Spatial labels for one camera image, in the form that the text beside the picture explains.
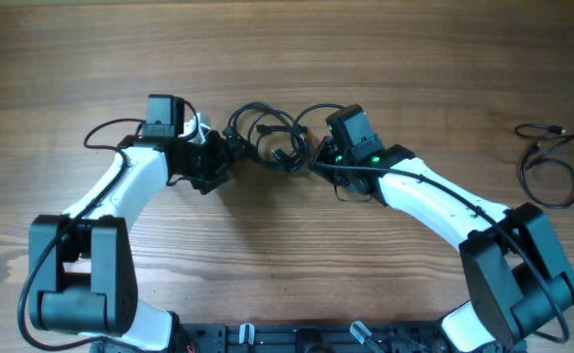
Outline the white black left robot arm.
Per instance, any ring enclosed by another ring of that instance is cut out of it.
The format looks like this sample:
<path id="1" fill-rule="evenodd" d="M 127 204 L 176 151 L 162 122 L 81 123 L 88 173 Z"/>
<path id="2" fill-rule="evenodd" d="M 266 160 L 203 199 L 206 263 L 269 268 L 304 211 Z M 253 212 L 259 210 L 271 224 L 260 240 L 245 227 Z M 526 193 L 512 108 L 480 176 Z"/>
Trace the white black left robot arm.
<path id="1" fill-rule="evenodd" d="M 162 188 L 187 180 L 206 194 L 227 181 L 239 151 L 231 128 L 217 131 L 192 104 L 151 94 L 147 117 L 110 146 L 110 169 L 59 215 L 40 215 L 28 231 L 28 275 L 17 321 L 31 346 L 52 350 L 29 326 L 75 334 L 96 352 L 194 352 L 177 314 L 138 297 L 130 230 Z M 184 114 L 193 112 L 191 119 Z"/>

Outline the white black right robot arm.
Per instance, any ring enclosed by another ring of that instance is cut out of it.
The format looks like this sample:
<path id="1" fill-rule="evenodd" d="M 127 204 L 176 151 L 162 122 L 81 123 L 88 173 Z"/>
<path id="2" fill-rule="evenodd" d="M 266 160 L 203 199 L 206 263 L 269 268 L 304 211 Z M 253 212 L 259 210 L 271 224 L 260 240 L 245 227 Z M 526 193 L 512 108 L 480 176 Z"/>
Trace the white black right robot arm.
<path id="1" fill-rule="evenodd" d="M 469 299 L 436 324 L 444 350 L 512 350 L 530 336 L 564 343 L 574 271 L 548 215 L 532 203 L 511 209 L 433 172 L 401 145 L 384 146 L 358 105 L 329 115 L 312 170 L 370 196 L 432 230 L 459 254 Z"/>

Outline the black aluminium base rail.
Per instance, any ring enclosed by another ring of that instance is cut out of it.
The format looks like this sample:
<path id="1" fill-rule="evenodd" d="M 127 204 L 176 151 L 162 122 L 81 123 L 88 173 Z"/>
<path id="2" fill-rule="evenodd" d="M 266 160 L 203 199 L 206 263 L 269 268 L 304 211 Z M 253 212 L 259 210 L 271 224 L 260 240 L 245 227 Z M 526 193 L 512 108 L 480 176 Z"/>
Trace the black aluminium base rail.
<path id="1" fill-rule="evenodd" d="M 256 326 L 187 324 L 171 352 L 305 353 L 305 352 L 455 352 L 437 322 L 393 322 L 368 325 L 371 335 L 360 342 L 348 326 Z"/>

